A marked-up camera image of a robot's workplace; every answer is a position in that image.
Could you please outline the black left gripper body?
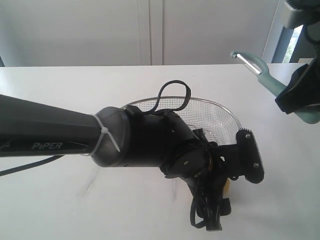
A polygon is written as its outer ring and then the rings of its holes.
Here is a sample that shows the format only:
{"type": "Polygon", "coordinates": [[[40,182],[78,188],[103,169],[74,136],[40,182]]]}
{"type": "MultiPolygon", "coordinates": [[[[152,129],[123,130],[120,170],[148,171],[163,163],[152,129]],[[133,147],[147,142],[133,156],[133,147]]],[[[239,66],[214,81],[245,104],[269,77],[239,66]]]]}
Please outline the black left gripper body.
{"type": "Polygon", "coordinates": [[[186,176],[192,194],[189,217],[202,220],[219,220],[232,212],[230,199],[224,197],[223,188],[228,179],[222,169],[222,160],[214,155],[213,147],[218,144],[214,141],[190,140],[185,144],[185,152],[191,157],[187,160],[195,164],[195,172],[186,176]]]}

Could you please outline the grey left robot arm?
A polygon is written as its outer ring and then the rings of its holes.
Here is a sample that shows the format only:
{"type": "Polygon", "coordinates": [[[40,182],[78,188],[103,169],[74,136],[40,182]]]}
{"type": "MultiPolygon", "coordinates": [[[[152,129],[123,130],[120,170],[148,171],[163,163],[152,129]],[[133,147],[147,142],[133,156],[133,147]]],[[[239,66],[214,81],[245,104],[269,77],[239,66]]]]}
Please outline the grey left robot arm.
{"type": "Polygon", "coordinates": [[[223,196],[228,174],[214,148],[204,132],[191,129],[176,109],[109,106],[85,114],[0,97],[0,155],[45,156],[1,175],[76,154],[90,155],[101,167],[156,167],[166,178],[187,183],[193,196],[190,216],[212,225],[231,213],[230,200],[223,196]]]}

